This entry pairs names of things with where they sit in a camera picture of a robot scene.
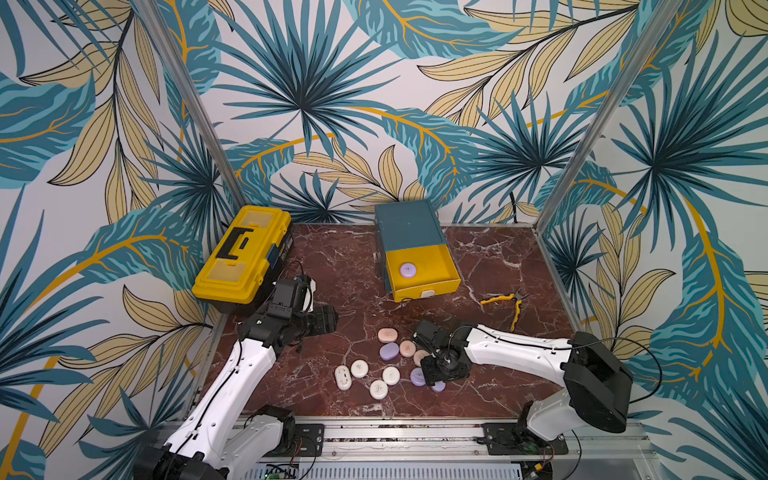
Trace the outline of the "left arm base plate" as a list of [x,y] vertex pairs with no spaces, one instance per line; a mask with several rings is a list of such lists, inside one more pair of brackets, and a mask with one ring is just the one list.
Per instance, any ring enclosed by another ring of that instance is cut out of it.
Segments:
[[296,424],[283,431],[278,446],[265,458],[319,457],[323,452],[325,425]]

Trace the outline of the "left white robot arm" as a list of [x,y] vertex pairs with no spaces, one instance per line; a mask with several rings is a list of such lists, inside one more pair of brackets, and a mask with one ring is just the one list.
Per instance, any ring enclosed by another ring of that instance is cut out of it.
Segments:
[[330,305],[281,319],[258,313],[239,332],[227,366],[200,403],[161,447],[148,446],[134,462],[135,479],[238,479],[268,455],[292,456],[302,441],[292,411],[264,406],[238,433],[233,429],[253,391],[283,349],[305,337],[333,333]]

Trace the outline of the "teal drawer cabinet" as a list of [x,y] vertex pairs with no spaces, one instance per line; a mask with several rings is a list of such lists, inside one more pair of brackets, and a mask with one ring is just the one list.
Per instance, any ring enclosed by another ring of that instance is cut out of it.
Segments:
[[385,290],[393,293],[386,254],[446,242],[437,212],[428,200],[381,203],[374,207],[378,263]]

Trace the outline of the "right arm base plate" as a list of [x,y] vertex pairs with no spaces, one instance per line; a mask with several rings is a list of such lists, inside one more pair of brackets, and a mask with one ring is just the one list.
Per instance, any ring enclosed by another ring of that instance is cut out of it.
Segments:
[[482,434],[475,441],[484,445],[489,455],[528,455],[549,458],[565,455],[569,448],[562,434],[547,441],[529,433],[515,423],[491,422],[481,425]]

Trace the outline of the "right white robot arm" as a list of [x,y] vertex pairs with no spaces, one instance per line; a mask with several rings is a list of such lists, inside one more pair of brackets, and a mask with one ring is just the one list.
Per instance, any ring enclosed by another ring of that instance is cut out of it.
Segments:
[[474,366],[495,366],[560,387],[543,400],[525,404],[514,429],[502,440],[507,445],[545,446],[582,426],[616,434],[626,430],[633,374],[592,334],[534,338],[481,324],[448,332],[422,321],[413,341],[428,352],[421,368],[429,386],[466,379]]

